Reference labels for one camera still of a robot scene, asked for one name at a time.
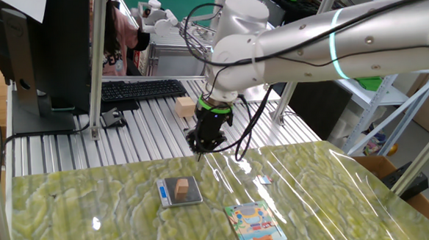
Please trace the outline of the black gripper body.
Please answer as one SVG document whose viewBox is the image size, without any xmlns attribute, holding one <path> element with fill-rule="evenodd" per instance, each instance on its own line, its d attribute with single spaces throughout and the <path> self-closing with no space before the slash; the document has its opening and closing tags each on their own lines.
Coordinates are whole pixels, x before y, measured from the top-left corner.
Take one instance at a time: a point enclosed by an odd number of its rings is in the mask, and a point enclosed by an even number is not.
<svg viewBox="0 0 429 240">
<path fill-rule="evenodd" d="M 232 126 L 234 113 L 231 108 L 227 109 L 206 109 L 201 107 L 195 110 L 197 122 L 197 135 L 215 135 L 219 134 L 221 125 L 227 123 Z"/>
</svg>

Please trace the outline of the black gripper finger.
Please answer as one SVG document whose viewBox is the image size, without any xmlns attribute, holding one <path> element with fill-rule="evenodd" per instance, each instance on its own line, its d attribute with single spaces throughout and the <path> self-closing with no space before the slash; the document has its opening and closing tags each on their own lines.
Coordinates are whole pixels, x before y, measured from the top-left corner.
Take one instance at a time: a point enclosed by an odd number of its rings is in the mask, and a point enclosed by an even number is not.
<svg viewBox="0 0 429 240">
<path fill-rule="evenodd" d="M 216 150 L 216 147 L 222 145 L 226 141 L 224 133 L 219 133 L 213 138 L 203 139 L 203 149 L 205 152 L 212 152 Z"/>
<path fill-rule="evenodd" d="M 205 149 L 203 143 L 197 138 L 194 131 L 188 131 L 185 135 L 186 141 L 193 152 L 195 159 L 200 161 L 203 155 L 205 154 Z"/>
</svg>

